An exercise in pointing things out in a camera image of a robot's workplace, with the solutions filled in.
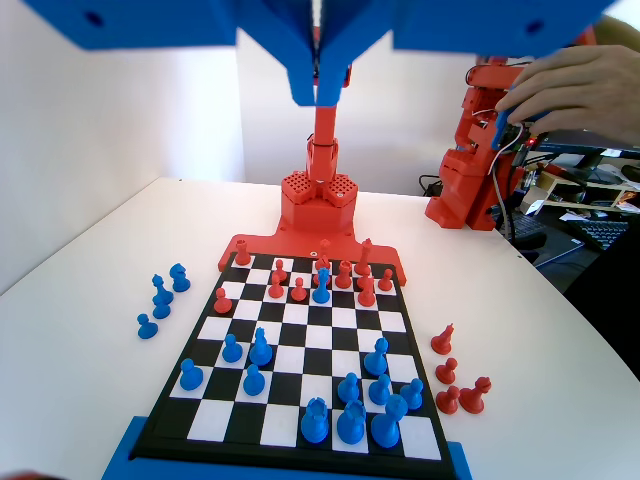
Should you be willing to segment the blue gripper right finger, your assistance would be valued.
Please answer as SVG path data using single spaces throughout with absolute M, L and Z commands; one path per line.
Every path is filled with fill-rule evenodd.
M 391 29 L 393 2 L 322 1 L 318 104 L 336 105 L 348 66 Z

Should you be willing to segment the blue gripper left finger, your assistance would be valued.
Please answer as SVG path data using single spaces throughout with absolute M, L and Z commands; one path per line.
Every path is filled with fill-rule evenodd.
M 284 66 L 299 106 L 315 106 L 311 1 L 235 1 L 237 26 Z

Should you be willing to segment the person's bare hand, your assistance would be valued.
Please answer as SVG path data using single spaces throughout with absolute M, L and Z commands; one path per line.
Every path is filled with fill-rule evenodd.
M 588 130 L 639 144 L 639 53 L 624 46 L 575 46 L 528 65 L 496 110 L 508 122 L 540 115 L 533 135 Z

